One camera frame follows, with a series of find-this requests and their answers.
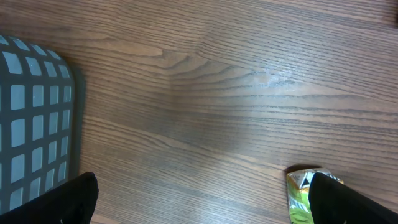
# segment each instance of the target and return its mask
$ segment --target green wrapper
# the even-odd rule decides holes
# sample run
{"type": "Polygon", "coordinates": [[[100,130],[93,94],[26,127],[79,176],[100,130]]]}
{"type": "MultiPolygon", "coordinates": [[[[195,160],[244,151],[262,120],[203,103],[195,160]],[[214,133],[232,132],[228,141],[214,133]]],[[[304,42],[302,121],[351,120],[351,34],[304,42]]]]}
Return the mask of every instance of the green wrapper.
{"type": "Polygon", "coordinates": [[[305,169],[287,174],[287,196],[289,201],[289,216],[292,224],[314,224],[308,195],[313,175],[321,172],[338,182],[343,181],[324,168],[305,169]]]}

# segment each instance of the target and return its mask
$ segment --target wood grain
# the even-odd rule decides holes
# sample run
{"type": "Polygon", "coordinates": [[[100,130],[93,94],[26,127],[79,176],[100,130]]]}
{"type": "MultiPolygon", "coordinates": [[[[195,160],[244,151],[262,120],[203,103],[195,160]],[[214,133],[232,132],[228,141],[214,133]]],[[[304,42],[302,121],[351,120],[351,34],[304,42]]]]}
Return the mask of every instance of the wood grain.
{"type": "Polygon", "coordinates": [[[3,0],[0,28],[86,76],[94,223],[288,223],[283,170],[296,163],[398,212],[397,9],[3,0]]]}

